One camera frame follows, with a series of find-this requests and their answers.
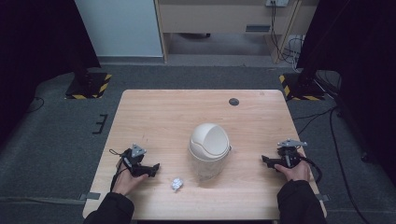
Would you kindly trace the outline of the light wooden desk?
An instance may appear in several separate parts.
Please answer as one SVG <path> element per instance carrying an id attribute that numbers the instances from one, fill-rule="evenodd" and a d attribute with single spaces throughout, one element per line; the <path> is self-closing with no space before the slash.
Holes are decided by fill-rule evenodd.
<path id="1" fill-rule="evenodd" d="M 263 35 L 279 63 L 292 35 L 305 35 L 319 0 L 289 0 L 267 7 L 266 0 L 154 0 L 163 53 L 171 34 Z"/>

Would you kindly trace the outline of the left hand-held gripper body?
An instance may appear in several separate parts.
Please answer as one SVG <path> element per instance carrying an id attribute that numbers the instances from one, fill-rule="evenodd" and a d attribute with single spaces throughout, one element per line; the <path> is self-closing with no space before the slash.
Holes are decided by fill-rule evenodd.
<path id="1" fill-rule="evenodd" d="M 147 151 L 142 147 L 137 144 L 133 144 L 131 148 L 126 149 L 121 154 L 123 164 L 130 171 L 133 177 L 139 177 L 141 175 L 151 176 L 151 168 L 141 164 L 146 152 Z"/>

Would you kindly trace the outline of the person's right hand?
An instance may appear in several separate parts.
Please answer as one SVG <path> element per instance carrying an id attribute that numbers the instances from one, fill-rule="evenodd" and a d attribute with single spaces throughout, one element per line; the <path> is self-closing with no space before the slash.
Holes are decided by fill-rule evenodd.
<path id="1" fill-rule="evenodd" d="M 309 181 L 310 180 L 310 167 L 306 161 L 301 161 L 293 168 L 287 168 L 280 164 L 276 164 L 275 168 L 282 173 L 288 181 Z"/>

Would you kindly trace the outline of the crumpled white paper ball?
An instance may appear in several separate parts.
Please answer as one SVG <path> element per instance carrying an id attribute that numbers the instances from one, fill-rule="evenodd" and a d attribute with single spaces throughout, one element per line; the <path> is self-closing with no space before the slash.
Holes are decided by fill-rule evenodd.
<path id="1" fill-rule="evenodd" d="M 174 192 L 177 192 L 183 186 L 183 184 L 184 181 L 181 178 L 177 177 L 172 181 L 171 188 Z"/>

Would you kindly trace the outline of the person's left hand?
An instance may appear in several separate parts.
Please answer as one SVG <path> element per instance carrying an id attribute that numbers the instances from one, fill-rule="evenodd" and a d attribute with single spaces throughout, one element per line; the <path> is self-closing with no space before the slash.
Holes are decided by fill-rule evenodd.
<path id="1" fill-rule="evenodd" d="M 128 171 L 122 172 L 117 177 L 112 192 L 123 196 L 131 196 L 137 187 L 148 178 L 149 176 L 147 174 L 135 177 Z"/>

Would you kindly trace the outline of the white panel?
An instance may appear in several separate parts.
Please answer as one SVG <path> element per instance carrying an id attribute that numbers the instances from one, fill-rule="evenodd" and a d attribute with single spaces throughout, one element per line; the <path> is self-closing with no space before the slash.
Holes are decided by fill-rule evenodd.
<path id="1" fill-rule="evenodd" d="M 76 0 L 97 56 L 162 57 L 154 0 Z"/>

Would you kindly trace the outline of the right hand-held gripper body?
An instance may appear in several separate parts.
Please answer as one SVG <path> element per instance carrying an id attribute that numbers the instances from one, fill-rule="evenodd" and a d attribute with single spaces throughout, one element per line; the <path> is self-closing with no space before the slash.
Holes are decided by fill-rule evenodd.
<path id="1" fill-rule="evenodd" d="M 285 141 L 279 142 L 277 145 L 277 154 L 280 156 L 280 159 L 276 161 L 276 164 L 282 165 L 286 168 L 293 168 L 301 161 L 298 148 L 306 146 L 307 143 L 287 139 Z"/>

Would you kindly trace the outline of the small bin with white lid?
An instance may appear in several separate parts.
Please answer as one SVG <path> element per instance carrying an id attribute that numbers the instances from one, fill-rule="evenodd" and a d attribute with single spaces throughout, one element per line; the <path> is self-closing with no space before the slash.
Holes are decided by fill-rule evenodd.
<path id="1" fill-rule="evenodd" d="M 188 150 L 192 170 L 200 181 L 207 181 L 223 170 L 231 144 L 228 134 L 221 126 L 202 123 L 193 130 Z"/>

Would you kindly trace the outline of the black curtain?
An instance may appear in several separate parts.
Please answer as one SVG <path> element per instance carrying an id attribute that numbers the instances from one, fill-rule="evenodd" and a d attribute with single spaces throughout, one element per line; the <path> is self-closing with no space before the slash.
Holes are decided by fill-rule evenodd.
<path id="1" fill-rule="evenodd" d="M 0 0 L 0 146 L 40 83 L 99 65 L 75 0 Z"/>
<path id="2" fill-rule="evenodd" d="M 361 145 L 396 186 L 396 0 L 319 0 L 298 62 L 337 72 Z"/>

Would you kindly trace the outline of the black stand base striped edge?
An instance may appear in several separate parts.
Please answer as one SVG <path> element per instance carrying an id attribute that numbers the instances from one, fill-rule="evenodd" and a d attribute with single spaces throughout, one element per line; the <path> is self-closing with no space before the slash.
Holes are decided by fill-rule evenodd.
<path id="1" fill-rule="evenodd" d="M 317 101 L 324 99 L 324 90 L 314 79 L 304 79 L 301 78 L 300 74 L 287 73 L 281 75 L 279 80 L 287 101 Z"/>
<path id="2" fill-rule="evenodd" d="M 108 73 L 89 73 L 85 80 L 74 77 L 67 91 L 66 99 L 101 98 L 107 88 L 111 75 Z"/>

